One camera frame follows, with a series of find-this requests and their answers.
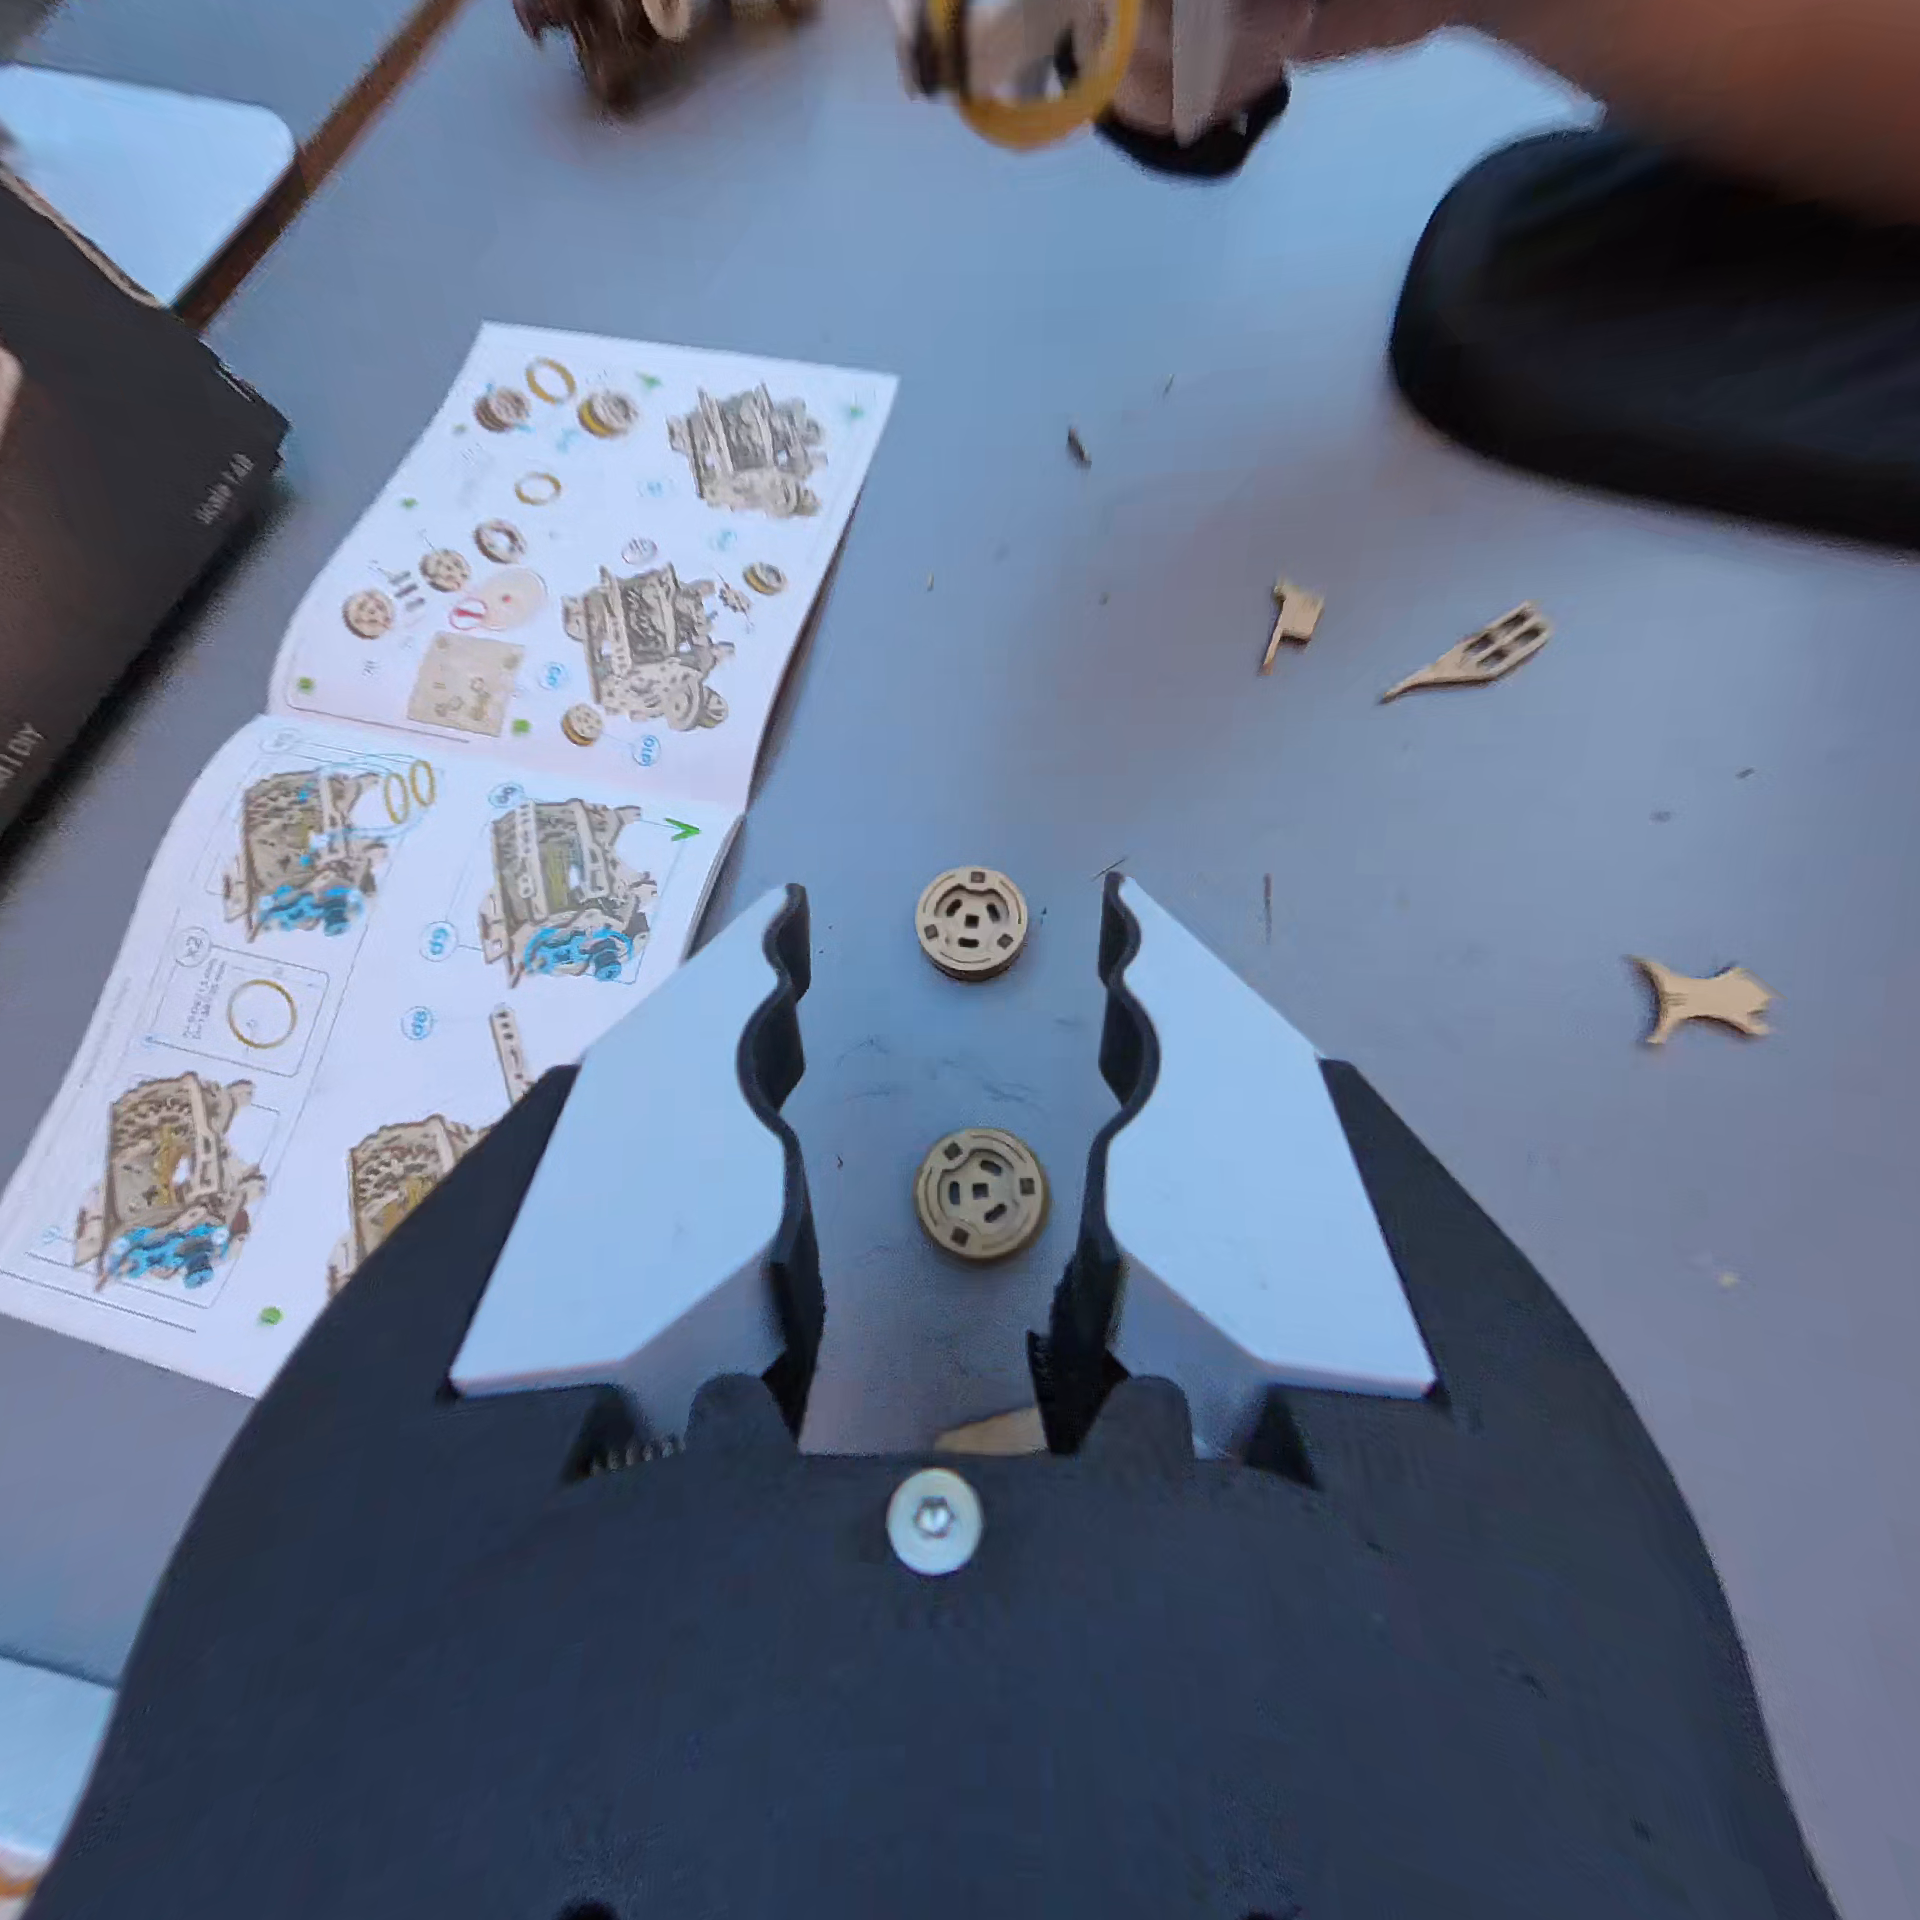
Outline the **pointed wooden scrap with holes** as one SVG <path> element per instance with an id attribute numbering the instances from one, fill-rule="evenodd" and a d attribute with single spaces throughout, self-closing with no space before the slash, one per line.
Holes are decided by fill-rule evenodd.
<path id="1" fill-rule="evenodd" d="M 1391 704 L 1410 693 L 1496 684 L 1541 653 L 1549 638 L 1549 617 L 1537 605 L 1522 604 L 1463 636 L 1444 653 L 1384 688 L 1378 702 Z"/>

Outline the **star-shaped wooden scrap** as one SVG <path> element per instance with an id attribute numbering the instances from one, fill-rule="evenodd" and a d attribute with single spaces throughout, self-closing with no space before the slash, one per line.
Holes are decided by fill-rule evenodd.
<path id="1" fill-rule="evenodd" d="M 1690 976 L 1646 954 L 1628 960 L 1650 991 L 1648 1031 L 1640 1038 L 1646 1047 L 1666 1044 L 1685 1024 L 1714 1024 L 1744 1039 L 1768 1034 L 1768 1008 L 1777 997 L 1749 966 Z"/>

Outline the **thick round wooden disc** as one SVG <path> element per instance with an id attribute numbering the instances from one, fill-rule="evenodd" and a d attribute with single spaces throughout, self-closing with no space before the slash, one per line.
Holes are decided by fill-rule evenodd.
<path id="1" fill-rule="evenodd" d="M 1033 1150 L 997 1126 L 959 1126 L 924 1156 L 914 1208 L 925 1239 L 966 1264 L 1022 1255 L 1042 1234 L 1048 1182 Z"/>

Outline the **brown wooden model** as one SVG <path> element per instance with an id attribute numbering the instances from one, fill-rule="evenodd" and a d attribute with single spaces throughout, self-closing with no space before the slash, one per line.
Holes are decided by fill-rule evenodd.
<path id="1" fill-rule="evenodd" d="M 802 28 L 820 1 L 513 1 L 528 41 L 564 39 L 594 106 L 630 114 L 680 84 L 708 41 L 738 22 Z"/>

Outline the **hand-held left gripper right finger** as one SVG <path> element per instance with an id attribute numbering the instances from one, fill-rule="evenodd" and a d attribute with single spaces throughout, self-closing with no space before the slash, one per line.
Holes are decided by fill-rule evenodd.
<path id="1" fill-rule="evenodd" d="M 1125 1377 L 1178 1386 L 1200 1458 L 1257 1458 L 1277 1396 L 1423 1400 L 1407 1303 L 1325 1055 L 1137 880 L 1102 881 L 1097 1071 L 1072 1252 L 1030 1335 L 1047 1450 Z"/>

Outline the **grey desk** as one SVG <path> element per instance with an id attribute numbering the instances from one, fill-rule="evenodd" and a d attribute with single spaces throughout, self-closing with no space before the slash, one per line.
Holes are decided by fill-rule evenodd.
<path id="1" fill-rule="evenodd" d="M 5 856 L 5 1172 L 204 761 L 481 320 L 901 376 L 711 922 L 810 898 L 789 1111 L 822 1236 L 806 1439 L 1020 1398 L 1095 1126 L 1097 880 L 1137 877 L 1358 1064 L 1616 1368 L 1706 1537 L 1842 1916 L 1916 1916 L 1916 564 L 1537 486 L 1383 373 L 1433 202 L 1574 104 L 1474 39 L 1336 64 L 1239 180 L 993 152 L 884 17 L 729 39 L 607 122 L 466 7 L 210 325 L 287 497 Z M 1092 466 L 1064 449 L 1077 425 Z M 1313 638 L 1257 674 L 1286 578 Z M 1522 604 L 1489 685 L 1378 694 Z M 981 982 L 937 872 L 1024 890 Z M 1629 954 L 1773 991 L 1646 1047 Z M 1022 1255 L 914 1208 L 1020 1135 Z"/>

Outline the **yellow rubber band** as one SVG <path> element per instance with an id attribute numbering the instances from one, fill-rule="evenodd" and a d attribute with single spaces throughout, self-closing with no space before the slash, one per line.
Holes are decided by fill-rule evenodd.
<path id="1" fill-rule="evenodd" d="M 962 120 L 1007 152 L 1034 152 L 1112 106 L 1143 5 L 938 5 L 929 16 Z"/>

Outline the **white flat panel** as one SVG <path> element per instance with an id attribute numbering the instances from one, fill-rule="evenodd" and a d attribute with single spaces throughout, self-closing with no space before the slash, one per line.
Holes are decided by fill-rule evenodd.
<path id="1" fill-rule="evenodd" d="M 168 306 L 296 166 L 270 106 L 34 64 L 5 64 L 1 125 L 5 183 Z"/>

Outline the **black cardboard box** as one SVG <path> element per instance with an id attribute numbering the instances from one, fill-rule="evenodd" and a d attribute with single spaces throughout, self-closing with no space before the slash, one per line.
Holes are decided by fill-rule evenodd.
<path id="1" fill-rule="evenodd" d="M 5 173 L 5 829 L 252 522 L 284 437 L 168 304 Z"/>

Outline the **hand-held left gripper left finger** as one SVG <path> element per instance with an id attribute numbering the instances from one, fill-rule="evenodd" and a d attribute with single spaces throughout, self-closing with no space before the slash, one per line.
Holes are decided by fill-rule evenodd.
<path id="1" fill-rule="evenodd" d="M 607 1384 L 648 1442 L 756 1377 L 800 1436 L 824 1281 L 800 1140 L 808 898 L 768 890 L 586 1047 L 450 1384 Z"/>

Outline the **white object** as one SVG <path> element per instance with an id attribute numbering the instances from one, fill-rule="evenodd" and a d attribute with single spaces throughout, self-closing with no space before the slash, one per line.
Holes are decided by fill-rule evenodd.
<path id="1" fill-rule="evenodd" d="M 113 1688 L 1 1656 L 1 1916 L 25 1913 L 79 1806 Z"/>

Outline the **thin round wooden disc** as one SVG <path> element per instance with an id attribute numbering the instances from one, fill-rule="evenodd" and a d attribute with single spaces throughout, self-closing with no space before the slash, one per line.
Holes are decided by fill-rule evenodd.
<path id="1" fill-rule="evenodd" d="M 1026 943 L 1024 890 L 1007 872 L 977 863 L 938 871 L 919 893 L 914 933 L 925 960 L 945 977 L 993 977 Z"/>

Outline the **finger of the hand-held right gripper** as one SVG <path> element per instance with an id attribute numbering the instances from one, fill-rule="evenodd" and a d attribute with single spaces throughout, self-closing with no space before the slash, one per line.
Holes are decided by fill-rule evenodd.
<path id="1" fill-rule="evenodd" d="M 1290 1 L 1143 5 L 1095 135 L 1156 178 L 1234 178 L 1289 106 Z"/>

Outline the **black sleeve arm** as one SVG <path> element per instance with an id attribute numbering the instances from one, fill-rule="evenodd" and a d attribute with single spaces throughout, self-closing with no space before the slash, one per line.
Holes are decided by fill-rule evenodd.
<path id="1" fill-rule="evenodd" d="M 1415 246 L 1407 409 L 1509 468 L 1917 549 L 1917 230 L 1598 125 L 1482 156 Z"/>

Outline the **illustrated instruction booklet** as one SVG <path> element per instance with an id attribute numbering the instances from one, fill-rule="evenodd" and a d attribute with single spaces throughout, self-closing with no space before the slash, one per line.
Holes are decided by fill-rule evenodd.
<path id="1" fill-rule="evenodd" d="M 184 793 L 5 1193 L 5 1318 L 257 1396 L 673 970 L 898 376 L 489 321 Z"/>

